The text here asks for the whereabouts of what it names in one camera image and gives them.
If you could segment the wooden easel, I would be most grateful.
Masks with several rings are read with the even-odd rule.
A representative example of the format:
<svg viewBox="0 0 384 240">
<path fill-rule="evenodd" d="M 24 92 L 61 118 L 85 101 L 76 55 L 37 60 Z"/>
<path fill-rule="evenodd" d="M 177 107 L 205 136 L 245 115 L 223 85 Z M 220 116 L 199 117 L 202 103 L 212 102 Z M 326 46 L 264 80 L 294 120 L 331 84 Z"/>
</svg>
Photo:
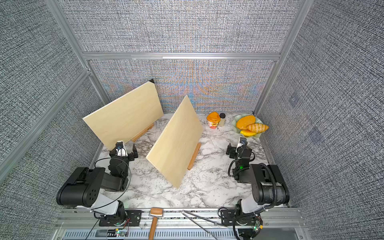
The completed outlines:
<svg viewBox="0 0 384 240">
<path fill-rule="evenodd" d="M 151 125 L 147 126 L 145 129 L 143 129 L 141 132 L 139 132 L 137 135 L 135 135 L 131 141 L 136 142 L 141 136 L 143 136 L 145 133 L 147 133 L 150 129 L 154 127 L 155 123 L 152 123 Z"/>
<path fill-rule="evenodd" d="M 199 154 L 201 145 L 202 145 L 202 143 L 198 142 L 198 144 L 197 144 L 197 146 L 196 146 L 196 148 L 195 148 L 195 150 L 194 150 L 194 152 L 193 152 L 193 155 L 192 155 L 192 157 L 191 157 L 191 160 L 190 160 L 190 162 L 189 162 L 189 165 L 188 165 L 188 167 L 187 167 L 187 170 L 188 170 L 188 171 L 190 171 L 190 170 L 193 168 L 193 166 L 194 166 L 194 164 L 195 164 L 195 161 L 196 161 L 196 158 L 197 158 L 197 156 L 198 156 L 198 154 Z"/>
</svg>

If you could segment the wooden canvas board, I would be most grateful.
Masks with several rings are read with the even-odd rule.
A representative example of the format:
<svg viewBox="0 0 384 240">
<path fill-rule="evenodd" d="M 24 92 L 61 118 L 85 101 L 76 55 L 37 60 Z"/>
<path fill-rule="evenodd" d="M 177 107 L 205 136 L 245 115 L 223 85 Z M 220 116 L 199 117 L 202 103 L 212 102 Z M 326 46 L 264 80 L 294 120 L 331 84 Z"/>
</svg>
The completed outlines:
<svg viewBox="0 0 384 240">
<path fill-rule="evenodd" d="M 176 189 L 182 184 L 203 130 L 189 97 L 185 96 L 146 156 Z"/>
<path fill-rule="evenodd" d="M 83 118 L 108 150 L 127 143 L 164 115 L 156 86 L 147 82 Z"/>
</svg>

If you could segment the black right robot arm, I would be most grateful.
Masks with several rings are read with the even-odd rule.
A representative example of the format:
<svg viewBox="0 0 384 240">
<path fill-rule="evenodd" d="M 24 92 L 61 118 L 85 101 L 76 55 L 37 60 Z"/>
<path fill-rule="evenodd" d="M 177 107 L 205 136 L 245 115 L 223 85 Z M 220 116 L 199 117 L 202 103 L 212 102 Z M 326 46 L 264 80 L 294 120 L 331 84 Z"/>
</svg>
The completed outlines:
<svg viewBox="0 0 384 240">
<path fill-rule="evenodd" d="M 226 155 L 232 159 L 228 176 L 237 183 L 251 185 L 252 190 L 247 198 L 236 204 L 235 218 L 289 202 L 289 190 L 277 165 L 254 163 L 256 155 L 246 143 L 236 147 L 229 144 Z"/>
</svg>

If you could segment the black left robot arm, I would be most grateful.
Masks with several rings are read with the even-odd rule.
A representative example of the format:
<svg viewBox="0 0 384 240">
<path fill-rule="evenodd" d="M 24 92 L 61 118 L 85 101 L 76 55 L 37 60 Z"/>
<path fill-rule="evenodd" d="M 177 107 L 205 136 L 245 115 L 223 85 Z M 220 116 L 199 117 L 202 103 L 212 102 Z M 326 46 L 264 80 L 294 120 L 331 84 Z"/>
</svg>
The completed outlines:
<svg viewBox="0 0 384 240">
<path fill-rule="evenodd" d="M 58 191 L 57 203 L 89 210 L 101 227 L 137 225 L 141 215 L 127 212 L 120 200 L 131 182 L 129 163 L 139 157 L 135 144 L 129 143 L 130 151 L 123 142 L 117 142 L 110 156 L 100 159 L 110 161 L 107 168 L 76 168 Z"/>
</svg>

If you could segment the yellow fruit toy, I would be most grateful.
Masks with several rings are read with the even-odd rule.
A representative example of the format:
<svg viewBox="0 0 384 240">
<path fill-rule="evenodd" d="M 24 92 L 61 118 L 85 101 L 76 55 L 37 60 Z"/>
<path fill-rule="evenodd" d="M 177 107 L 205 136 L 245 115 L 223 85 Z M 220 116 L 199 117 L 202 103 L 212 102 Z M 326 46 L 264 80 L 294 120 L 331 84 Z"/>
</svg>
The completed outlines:
<svg viewBox="0 0 384 240">
<path fill-rule="evenodd" d="M 246 138 L 253 137 L 253 136 L 257 135 L 257 133 L 252 132 L 252 131 L 249 131 L 249 130 L 241 130 L 240 133 L 241 133 L 244 137 L 246 137 Z"/>
</svg>

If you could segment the striped bread toy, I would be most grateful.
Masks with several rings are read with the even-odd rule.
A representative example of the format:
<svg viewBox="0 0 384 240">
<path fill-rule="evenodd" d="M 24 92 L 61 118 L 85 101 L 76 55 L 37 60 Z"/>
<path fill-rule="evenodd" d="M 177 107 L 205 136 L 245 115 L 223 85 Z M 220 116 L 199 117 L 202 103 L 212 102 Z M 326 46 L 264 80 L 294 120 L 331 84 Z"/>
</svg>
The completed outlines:
<svg viewBox="0 0 384 240">
<path fill-rule="evenodd" d="M 261 123 L 254 123 L 254 124 L 247 126 L 247 130 L 249 130 L 253 133 L 256 133 L 256 134 L 264 133 L 268 129 L 269 129 L 269 126 L 261 124 Z"/>
</svg>

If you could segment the orange mango toy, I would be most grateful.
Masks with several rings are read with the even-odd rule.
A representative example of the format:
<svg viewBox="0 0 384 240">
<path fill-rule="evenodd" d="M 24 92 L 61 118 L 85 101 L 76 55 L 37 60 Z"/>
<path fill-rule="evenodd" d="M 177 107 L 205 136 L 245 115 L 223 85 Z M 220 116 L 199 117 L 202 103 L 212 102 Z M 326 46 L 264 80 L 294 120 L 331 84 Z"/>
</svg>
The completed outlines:
<svg viewBox="0 0 384 240">
<path fill-rule="evenodd" d="M 245 116 L 239 119 L 236 123 L 236 127 L 240 130 L 247 130 L 247 126 L 254 124 L 256 122 L 256 117 L 253 115 Z"/>
</svg>

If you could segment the green plate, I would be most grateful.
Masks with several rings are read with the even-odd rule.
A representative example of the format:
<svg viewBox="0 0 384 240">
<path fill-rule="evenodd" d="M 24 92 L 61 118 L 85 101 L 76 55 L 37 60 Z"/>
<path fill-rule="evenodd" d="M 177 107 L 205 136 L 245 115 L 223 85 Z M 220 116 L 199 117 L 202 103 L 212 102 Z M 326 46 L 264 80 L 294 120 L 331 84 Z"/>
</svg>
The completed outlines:
<svg viewBox="0 0 384 240">
<path fill-rule="evenodd" d="M 263 124 L 261 120 L 253 115 L 237 115 L 232 125 L 236 133 L 243 135 L 246 138 L 258 138 L 269 129 L 269 126 Z"/>
</svg>

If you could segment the small black-capped bottle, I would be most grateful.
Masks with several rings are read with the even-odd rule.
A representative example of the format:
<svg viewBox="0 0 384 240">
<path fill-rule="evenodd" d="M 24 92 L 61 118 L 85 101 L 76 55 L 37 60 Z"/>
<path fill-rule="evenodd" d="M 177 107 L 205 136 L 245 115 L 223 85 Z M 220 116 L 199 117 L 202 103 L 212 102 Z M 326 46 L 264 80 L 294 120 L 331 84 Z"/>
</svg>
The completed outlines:
<svg viewBox="0 0 384 240">
<path fill-rule="evenodd" d="M 226 114 L 225 113 L 220 113 L 219 117 L 220 117 L 220 122 L 218 123 L 218 126 L 220 126 L 220 127 L 224 126 L 225 122 L 226 122 Z"/>
</svg>

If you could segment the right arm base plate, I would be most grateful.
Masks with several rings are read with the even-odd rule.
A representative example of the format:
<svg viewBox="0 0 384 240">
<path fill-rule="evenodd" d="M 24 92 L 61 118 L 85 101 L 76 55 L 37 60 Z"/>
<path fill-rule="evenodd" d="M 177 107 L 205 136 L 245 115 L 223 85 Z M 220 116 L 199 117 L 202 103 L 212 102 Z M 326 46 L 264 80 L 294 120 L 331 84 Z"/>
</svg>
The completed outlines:
<svg viewBox="0 0 384 240">
<path fill-rule="evenodd" d="M 263 220 L 260 214 L 245 214 L 240 209 L 221 207 L 218 209 L 218 216 L 224 226 L 262 226 Z"/>
</svg>

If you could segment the wooden handled brush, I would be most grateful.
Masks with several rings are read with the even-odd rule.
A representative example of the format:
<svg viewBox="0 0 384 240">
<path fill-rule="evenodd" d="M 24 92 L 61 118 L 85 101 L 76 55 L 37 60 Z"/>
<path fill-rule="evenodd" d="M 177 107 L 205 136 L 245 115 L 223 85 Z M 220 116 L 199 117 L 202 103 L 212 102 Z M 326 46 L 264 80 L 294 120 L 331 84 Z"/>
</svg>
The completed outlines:
<svg viewBox="0 0 384 240">
<path fill-rule="evenodd" d="M 153 240 L 155 237 L 155 232 L 157 228 L 158 218 L 163 217 L 164 215 L 164 209 L 163 208 L 151 208 L 150 210 L 150 217 L 153 217 L 150 233 L 149 233 L 149 240 Z"/>
</svg>

